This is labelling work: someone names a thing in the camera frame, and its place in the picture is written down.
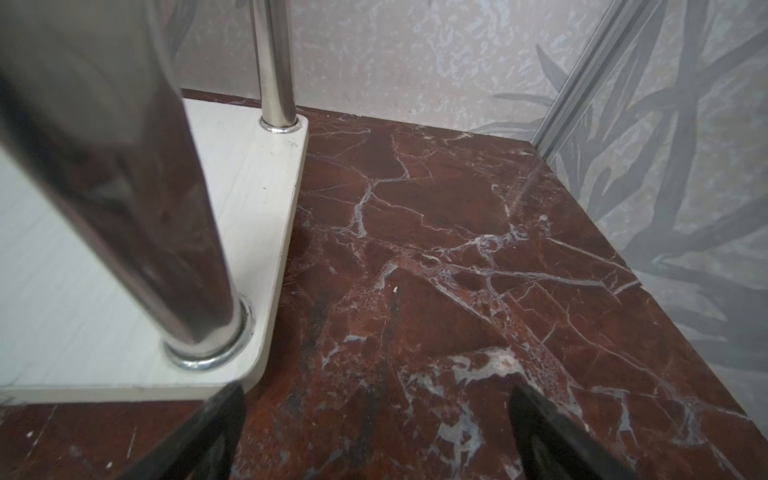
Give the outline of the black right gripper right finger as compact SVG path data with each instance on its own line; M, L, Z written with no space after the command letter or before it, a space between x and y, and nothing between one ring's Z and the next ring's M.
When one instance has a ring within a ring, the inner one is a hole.
M528 385L518 385L508 414L528 479L635 479L637 475Z

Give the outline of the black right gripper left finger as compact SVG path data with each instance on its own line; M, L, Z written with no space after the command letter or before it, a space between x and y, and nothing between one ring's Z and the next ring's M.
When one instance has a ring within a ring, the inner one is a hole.
M119 475L121 479L227 479L242 436L245 395L235 381Z

